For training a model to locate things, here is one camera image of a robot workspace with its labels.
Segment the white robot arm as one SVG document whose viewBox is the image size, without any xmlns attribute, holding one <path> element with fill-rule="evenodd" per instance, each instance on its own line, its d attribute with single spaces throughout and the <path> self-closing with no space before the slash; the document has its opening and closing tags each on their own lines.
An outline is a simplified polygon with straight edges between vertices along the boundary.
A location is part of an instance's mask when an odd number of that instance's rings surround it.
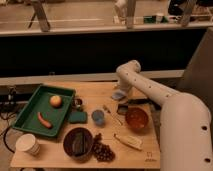
<svg viewBox="0 0 213 171">
<path fill-rule="evenodd" d="M 213 171 L 208 107 L 197 96 L 150 80 L 140 71 L 137 60 L 120 65 L 119 90 L 127 94 L 135 87 L 161 107 L 160 170 Z"/>
</svg>

